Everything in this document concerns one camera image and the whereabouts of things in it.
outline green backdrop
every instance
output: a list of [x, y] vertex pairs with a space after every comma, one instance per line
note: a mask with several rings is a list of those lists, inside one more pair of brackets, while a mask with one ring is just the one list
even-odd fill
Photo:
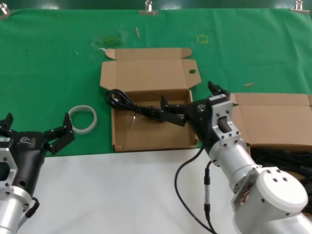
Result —
[[[202, 78], [192, 89], [196, 100], [209, 95], [208, 80], [231, 92], [311, 94], [311, 40], [309, 15], [287, 9], [168, 10], [159, 16], [17, 10], [0, 20], [0, 118], [11, 112], [14, 130], [45, 131], [60, 126], [72, 107], [90, 105], [96, 128], [76, 134], [58, 155], [110, 153], [110, 107], [99, 87], [108, 59], [100, 47], [190, 47]], [[77, 115], [74, 124], [82, 128], [91, 119]]]

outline logo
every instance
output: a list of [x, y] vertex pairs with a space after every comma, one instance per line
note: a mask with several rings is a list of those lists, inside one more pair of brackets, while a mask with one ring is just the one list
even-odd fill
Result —
[[23, 137], [19, 140], [18, 144], [21, 144], [21, 143], [23, 143], [23, 144], [31, 144], [31, 143], [30, 143], [30, 139], [29, 139], [28, 137], [26, 137], [26, 136], [23, 136]]

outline cardboard box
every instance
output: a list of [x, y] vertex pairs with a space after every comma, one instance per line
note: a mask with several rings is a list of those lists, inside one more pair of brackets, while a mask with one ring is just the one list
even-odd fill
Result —
[[233, 122], [250, 147], [312, 150], [312, 96], [231, 94]]
[[[190, 48], [107, 49], [100, 86], [120, 89], [137, 105], [160, 107], [165, 95], [172, 104], [191, 103], [192, 86], [201, 82]], [[191, 127], [180, 127], [136, 115], [112, 110], [112, 142], [116, 152], [188, 149], [197, 146]]]

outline tape roll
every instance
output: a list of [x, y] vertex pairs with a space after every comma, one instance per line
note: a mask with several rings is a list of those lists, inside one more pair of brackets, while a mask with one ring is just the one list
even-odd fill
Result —
[[68, 115], [69, 115], [71, 122], [72, 122], [72, 114], [75, 112], [79, 112], [79, 111], [90, 111], [93, 114], [93, 121], [89, 127], [85, 128], [85, 129], [79, 129], [73, 125], [73, 130], [75, 133], [86, 134], [86, 133], [92, 131], [94, 129], [94, 127], [96, 126], [97, 121], [98, 121], [97, 114], [96, 114], [96, 111], [91, 106], [87, 106], [87, 105], [75, 106], [72, 109], [70, 109], [68, 112]]

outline black cable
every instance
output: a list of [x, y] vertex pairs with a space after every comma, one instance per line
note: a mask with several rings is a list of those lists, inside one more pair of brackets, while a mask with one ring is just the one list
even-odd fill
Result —
[[39, 208], [39, 206], [40, 206], [40, 203], [39, 203], [39, 201], [38, 201], [37, 198], [33, 197], [32, 199], [35, 201], [35, 204], [33, 205], [32, 208], [30, 208], [30, 209], [25, 213], [25, 216], [26, 216], [27, 218], [31, 218], [31, 216], [34, 215], [34, 213], [36, 212], [36, 210], [37, 210], [37, 209]]
[[186, 210], [191, 214], [191, 216], [206, 230], [210, 231], [212, 234], [217, 234], [215, 231], [211, 230], [209, 227], [207, 227], [205, 224], [203, 224], [196, 216], [195, 214], [190, 210], [190, 208], [185, 204], [185, 202], [183, 201], [178, 188], [177, 188], [177, 177], [180, 173], [180, 171], [182, 170], [183, 167], [185, 167], [187, 164], [193, 162], [195, 159], [197, 159], [199, 157], [199, 155], [203, 152], [203, 150], [206, 147], [206, 143], [207, 141], [204, 141], [204, 144], [201, 146], [200, 150], [197, 152], [197, 154], [192, 157], [191, 159], [187, 160], [186, 162], [184, 162], [176, 171], [175, 173], [175, 192], [178, 196], [178, 198], [180, 199], [181, 203], [183, 204], [183, 206], [186, 208]]
[[161, 109], [154, 106], [138, 106], [123, 91], [112, 89], [106, 92], [105, 101], [115, 109], [133, 111], [148, 118], [162, 121], [160, 117]]
[[[212, 164], [212, 161], [209, 161], [207, 166], [206, 166], [206, 169], [205, 169], [205, 177], [204, 177], [204, 184], [205, 186], [210, 186], [210, 165]], [[211, 223], [211, 220], [210, 220], [210, 202], [208, 204], [204, 204], [204, 211], [205, 211], [205, 216], [206, 216], [206, 220], [209, 224], [209, 227], [211, 228], [211, 230], [213, 232], [216, 233], [215, 229], [213, 228], [213, 225]]]

